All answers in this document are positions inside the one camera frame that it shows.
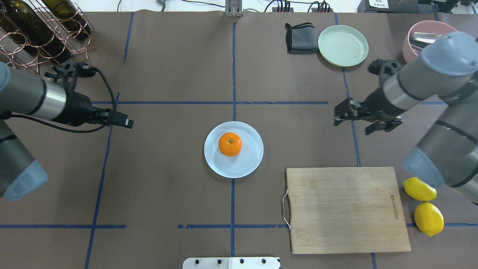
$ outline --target gray cloth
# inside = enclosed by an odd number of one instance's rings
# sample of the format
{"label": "gray cloth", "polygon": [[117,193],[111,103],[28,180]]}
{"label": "gray cloth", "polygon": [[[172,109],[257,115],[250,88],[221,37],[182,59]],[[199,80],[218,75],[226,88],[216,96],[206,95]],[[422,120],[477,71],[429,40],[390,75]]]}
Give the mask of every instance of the gray cloth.
{"label": "gray cloth", "polygon": [[319,50],[317,30],[310,22],[301,23],[292,27],[286,23],[287,34],[285,43],[287,52],[292,54],[308,54]]}

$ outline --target wine bottle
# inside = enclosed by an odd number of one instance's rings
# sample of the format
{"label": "wine bottle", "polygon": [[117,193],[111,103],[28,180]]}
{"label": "wine bottle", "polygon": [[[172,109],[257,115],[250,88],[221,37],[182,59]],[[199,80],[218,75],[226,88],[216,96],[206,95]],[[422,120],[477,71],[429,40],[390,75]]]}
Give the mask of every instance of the wine bottle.
{"label": "wine bottle", "polygon": [[38,17],[33,9],[22,0],[0,0],[0,8],[33,46],[39,46],[40,55],[51,62],[63,63],[71,56],[65,44],[58,39]]}
{"label": "wine bottle", "polygon": [[[17,32],[18,29],[13,25],[3,14],[0,10],[0,29],[4,31],[6,34]],[[38,50],[35,47],[29,46],[26,44],[25,37],[21,34],[9,34],[8,37],[15,42],[17,45],[25,45],[23,47],[24,51],[28,52],[29,54],[36,56],[38,54]]]}
{"label": "wine bottle", "polygon": [[42,2],[56,18],[63,21],[61,23],[63,27],[72,32],[76,39],[83,40],[88,37],[91,28],[70,0],[42,0]]}

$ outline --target robotic arm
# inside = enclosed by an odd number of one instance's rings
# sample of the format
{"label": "robotic arm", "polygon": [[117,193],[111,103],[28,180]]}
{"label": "robotic arm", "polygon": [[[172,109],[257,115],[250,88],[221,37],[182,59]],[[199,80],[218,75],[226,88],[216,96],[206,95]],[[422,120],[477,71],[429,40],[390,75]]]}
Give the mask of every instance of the robotic arm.
{"label": "robotic arm", "polygon": [[113,124],[130,129],[133,126],[127,115],[116,111],[114,103],[113,109],[96,108],[87,96],[74,91],[78,77],[92,77],[97,72],[109,89],[97,68],[68,60],[54,71],[56,74],[45,74],[55,81],[48,82],[0,62],[0,197],[16,201],[48,180],[39,162],[4,122],[10,117],[25,117],[12,112],[69,126],[83,123],[97,123],[102,127]]}
{"label": "robotic arm", "polygon": [[413,148],[404,167],[426,183],[443,183],[478,203],[478,40],[448,33],[427,46],[411,63],[376,60],[369,71],[380,87],[365,101],[348,98],[335,107],[335,126],[366,120],[365,130],[389,132],[401,114],[437,94],[447,109]]}

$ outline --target brown table surface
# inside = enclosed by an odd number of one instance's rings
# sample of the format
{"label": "brown table surface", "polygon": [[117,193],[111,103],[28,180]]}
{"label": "brown table surface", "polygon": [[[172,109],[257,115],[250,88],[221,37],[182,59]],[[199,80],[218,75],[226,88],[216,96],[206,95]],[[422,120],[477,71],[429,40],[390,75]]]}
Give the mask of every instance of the brown table surface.
{"label": "brown table surface", "polygon": [[[433,14],[87,16],[98,45],[89,63],[120,93],[118,110],[134,128],[80,135],[7,121],[50,178],[20,201],[0,200],[0,268],[178,269],[187,257],[230,256],[280,257],[283,269],[476,268],[478,226],[466,223],[478,223],[478,207],[448,187],[433,201],[447,225],[431,238],[413,227],[419,202],[401,191],[411,252],[293,255],[282,219],[286,168],[393,166],[399,187],[411,176],[402,162],[445,105],[427,100],[393,132],[370,136],[365,122],[334,127],[333,111],[347,94],[363,100],[377,88],[372,60],[404,63],[408,29]],[[476,15],[438,19],[478,35]],[[286,22],[312,22],[318,33],[352,26],[369,55],[343,70],[316,54],[287,54]],[[98,76],[77,90],[108,106]],[[233,119],[264,141],[261,165],[240,179],[217,175],[203,155],[208,133]]]}

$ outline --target yellow lemon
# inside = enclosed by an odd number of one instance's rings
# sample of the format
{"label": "yellow lemon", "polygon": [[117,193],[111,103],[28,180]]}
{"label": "yellow lemon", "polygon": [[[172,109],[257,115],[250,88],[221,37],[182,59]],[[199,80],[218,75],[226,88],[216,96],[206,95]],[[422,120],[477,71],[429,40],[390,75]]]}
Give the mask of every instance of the yellow lemon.
{"label": "yellow lemon", "polygon": [[413,216],[418,229],[430,237],[440,233],[445,226],[442,213],[429,202],[417,206]]}
{"label": "yellow lemon", "polygon": [[405,192],[414,199],[426,202],[436,198],[436,190],[419,178],[413,177],[405,180],[403,187]]}

